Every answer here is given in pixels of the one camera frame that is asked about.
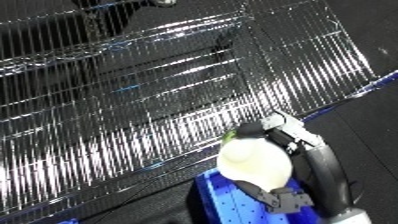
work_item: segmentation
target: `black surface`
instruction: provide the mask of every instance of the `black surface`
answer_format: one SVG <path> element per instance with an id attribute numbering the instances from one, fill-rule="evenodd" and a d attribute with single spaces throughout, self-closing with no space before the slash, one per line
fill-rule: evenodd
<path id="1" fill-rule="evenodd" d="M 377 74 L 397 69 L 398 1 L 328 2 Z M 398 220 L 397 96 L 395 82 L 308 123 L 334 148 L 349 179 L 363 185 L 358 206 L 368 211 L 373 223 Z M 104 223 L 206 223 L 202 204 L 191 189 L 189 182 L 167 189 L 126 206 Z M 360 189 L 353 187 L 354 196 Z"/>
<path id="2" fill-rule="evenodd" d="M 397 69 L 398 2 L 327 0 L 376 74 Z"/>

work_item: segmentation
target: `black cable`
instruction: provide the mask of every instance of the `black cable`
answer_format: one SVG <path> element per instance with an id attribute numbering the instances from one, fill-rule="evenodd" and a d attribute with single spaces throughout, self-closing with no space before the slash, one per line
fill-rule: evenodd
<path id="1" fill-rule="evenodd" d="M 162 175 L 167 175 L 169 173 L 172 173 L 175 169 L 177 169 L 181 164 L 183 164 L 183 162 L 185 162 L 185 159 L 187 157 L 183 157 L 182 160 L 176 164 L 175 166 L 173 166 L 172 168 L 168 169 L 167 171 L 165 171 Z M 151 186 L 152 184 L 154 184 L 155 182 L 159 181 L 159 178 L 154 178 L 153 180 L 149 181 L 147 184 L 145 184 L 141 189 L 139 189 L 135 194 L 131 195 L 130 197 L 128 197 L 126 200 L 124 200 L 122 203 L 120 203 L 119 205 L 115 206 L 112 210 L 110 210 L 109 212 L 107 212 L 105 215 L 103 215 L 102 217 L 100 217 L 97 221 L 94 222 L 94 224 L 99 224 L 102 221 L 104 221 L 107 217 L 109 217 L 109 215 L 113 214 L 114 212 L 116 212 L 117 210 L 119 210 L 120 208 L 122 208 L 123 206 L 127 205 L 129 202 L 131 202 L 135 196 L 137 196 L 139 193 L 143 192 L 146 188 L 148 188 L 149 186 Z"/>

